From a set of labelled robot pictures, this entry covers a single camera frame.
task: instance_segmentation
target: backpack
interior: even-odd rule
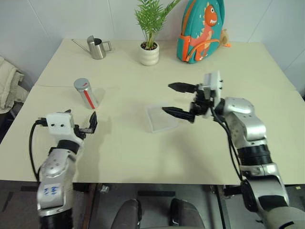
[[[195,63],[218,47],[224,24],[224,0],[189,0],[183,15],[177,57]]]

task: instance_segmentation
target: black cable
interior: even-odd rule
[[[236,153],[235,148],[234,148],[233,143],[232,143],[231,132],[230,132],[229,128],[227,128],[227,127],[222,123],[222,121],[220,120],[220,118],[219,118],[219,117],[217,116],[217,114],[215,113],[215,110],[213,109],[213,107],[210,107],[210,109],[211,109],[211,112],[212,112],[212,115],[213,115],[215,121],[218,122],[218,124],[225,130],[225,132],[226,132],[226,134],[227,134],[228,145],[229,145],[229,151],[230,151],[230,156],[231,156],[231,161],[232,161],[232,164],[233,164],[233,166],[234,166],[234,169],[235,169],[235,171],[236,171],[236,173],[237,173],[238,178],[242,181],[242,176],[241,176],[241,174],[238,172],[238,169],[237,169],[237,167],[236,167],[236,164],[235,164],[234,158],[233,158],[233,154],[232,154],[232,148],[233,148],[233,149],[234,149],[234,150],[233,150],[233,151],[234,151],[234,154],[235,154],[235,156],[237,157],[237,153]]]
[[[33,134],[34,134],[34,130],[35,127],[38,125],[38,122],[36,121],[33,126],[32,129],[30,130],[30,137],[29,137],[29,154],[30,154],[30,163],[32,165],[32,170],[34,173],[34,176],[37,180],[37,182],[39,182],[39,174],[36,173],[36,169],[35,169],[35,165],[34,165],[34,160],[33,160],[33,153],[32,153],[32,141],[33,141]]]

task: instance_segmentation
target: orange dinosaur print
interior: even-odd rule
[[[210,40],[212,34],[214,33],[212,27],[217,23],[217,14],[215,12],[214,7],[210,5],[209,2],[207,3],[206,8],[204,9],[204,20],[202,23],[203,29],[202,32],[200,32],[200,36],[197,36],[197,38],[191,37],[190,39],[190,45],[193,47],[198,45],[199,43]],[[200,61],[205,56],[207,56],[209,47],[210,43],[206,43],[199,46],[196,50],[195,60]]]

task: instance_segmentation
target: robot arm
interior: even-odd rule
[[[256,212],[267,228],[302,228],[305,213],[289,207],[285,186],[270,157],[265,125],[255,115],[254,106],[249,101],[231,97],[220,99],[221,83],[219,72],[216,72],[207,74],[203,84],[170,84],[174,90],[196,92],[196,96],[189,112],[175,107],[164,107],[163,110],[191,123],[197,115],[208,118],[211,114],[214,119],[226,122],[228,138],[232,138],[238,151],[246,208]]]
[[[41,228],[73,228],[73,185],[77,153],[83,147],[86,133],[94,133],[97,117],[94,112],[90,127],[80,129],[72,114],[53,113],[46,117],[49,133],[57,147],[51,148],[41,167],[41,183],[37,192],[37,208]]]

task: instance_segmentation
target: green plant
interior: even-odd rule
[[[159,0],[138,1],[141,3],[138,5],[140,9],[135,11],[135,16],[146,40],[145,49],[151,50],[156,36],[163,28],[166,16],[180,0],[172,1],[164,9]]]

